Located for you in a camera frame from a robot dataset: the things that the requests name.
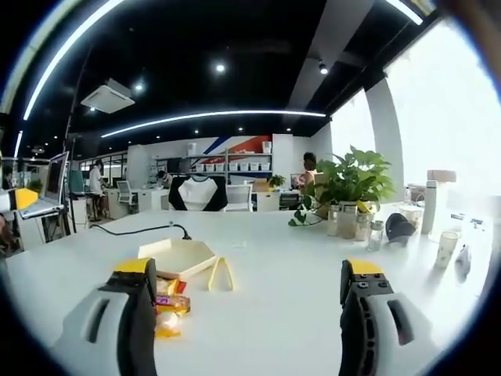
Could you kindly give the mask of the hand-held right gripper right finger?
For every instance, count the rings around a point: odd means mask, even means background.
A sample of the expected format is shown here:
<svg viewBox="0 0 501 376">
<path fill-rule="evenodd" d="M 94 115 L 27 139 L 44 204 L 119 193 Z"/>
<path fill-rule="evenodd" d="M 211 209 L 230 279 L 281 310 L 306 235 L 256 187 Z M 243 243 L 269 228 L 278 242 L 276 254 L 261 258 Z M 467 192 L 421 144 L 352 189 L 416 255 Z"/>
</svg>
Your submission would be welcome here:
<svg viewBox="0 0 501 376">
<path fill-rule="evenodd" d="M 430 321 L 374 263 L 342 262 L 340 304 L 340 375 L 424 375 L 438 356 Z"/>
</svg>

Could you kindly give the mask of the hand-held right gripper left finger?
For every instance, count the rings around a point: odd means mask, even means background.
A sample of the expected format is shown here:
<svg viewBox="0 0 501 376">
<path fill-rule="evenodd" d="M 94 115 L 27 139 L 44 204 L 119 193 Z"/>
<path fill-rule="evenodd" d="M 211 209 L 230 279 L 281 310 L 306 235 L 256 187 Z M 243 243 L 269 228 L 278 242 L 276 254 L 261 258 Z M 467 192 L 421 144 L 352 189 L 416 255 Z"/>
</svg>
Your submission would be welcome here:
<svg viewBox="0 0 501 376">
<path fill-rule="evenodd" d="M 156 264 L 120 263 L 67 314 L 52 354 L 69 375 L 155 375 Z"/>
</svg>

